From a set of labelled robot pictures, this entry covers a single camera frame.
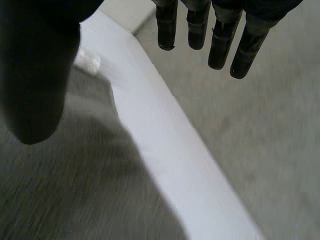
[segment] hand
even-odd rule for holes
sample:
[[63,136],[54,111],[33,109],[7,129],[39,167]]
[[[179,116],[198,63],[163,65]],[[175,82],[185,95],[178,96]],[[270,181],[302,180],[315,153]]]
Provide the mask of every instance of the hand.
[[[158,45],[170,51],[175,46],[178,0],[152,0],[156,4]],[[188,8],[188,44],[194,50],[204,46],[211,0],[181,0]],[[212,0],[216,22],[213,28],[208,65],[224,67],[243,10],[246,25],[230,67],[236,79],[244,78],[269,30],[302,0]]]

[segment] dark fabric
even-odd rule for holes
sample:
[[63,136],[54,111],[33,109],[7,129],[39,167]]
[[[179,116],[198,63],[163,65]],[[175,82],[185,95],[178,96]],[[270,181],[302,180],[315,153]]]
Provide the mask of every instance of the dark fabric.
[[225,9],[243,10],[257,19],[273,22],[281,20],[303,0],[212,0],[212,4]]
[[103,78],[72,70],[57,131],[23,145],[0,116],[1,240],[185,240]]

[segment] finger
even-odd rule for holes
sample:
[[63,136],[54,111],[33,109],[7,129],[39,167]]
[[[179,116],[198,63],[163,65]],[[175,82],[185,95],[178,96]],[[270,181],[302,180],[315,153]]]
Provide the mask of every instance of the finger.
[[39,143],[60,122],[80,26],[53,30],[31,1],[3,0],[0,15],[3,116],[22,143]]
[[178,0],[153,0],[156,4],[158,45],[170,51],[175,46]]
[[205,44],[208,16],[211,0],[182,0],[188,8],[188,43],[194,50],[200,50]]
[[243,11],[240,5],[237,6],[233,3],[223,7],[213,4],[213,8],[216,21],[212,33],[208,65],[212,69],[220,70],[226,63]]
[[302,0],[248,0],[244,3],[246,25],[230,67],[230,75],[244,78],[249,72],[268,32]]

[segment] floor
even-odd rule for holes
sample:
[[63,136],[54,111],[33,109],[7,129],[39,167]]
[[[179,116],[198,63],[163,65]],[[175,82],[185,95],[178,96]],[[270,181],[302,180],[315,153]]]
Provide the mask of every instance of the floor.
[[267,239],[320,239],[320,2],[305,0],[265,40],[242,80],[208,67],[211,10],[202,50],[188,47],[179,5],[175,49],[157,45],[151,16],[136,34]]

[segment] gray floor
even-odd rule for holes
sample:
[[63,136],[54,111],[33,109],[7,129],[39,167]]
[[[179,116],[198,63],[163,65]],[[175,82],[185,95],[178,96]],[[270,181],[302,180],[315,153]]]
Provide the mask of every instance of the gray floor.
[[268,239],[320,239],[320,2],[305,0],[274,27],[247,75],[229,76],[244,27],[224,69],[188,47],[180,4],[176,48],[157,45],[155,18],[137,38]]

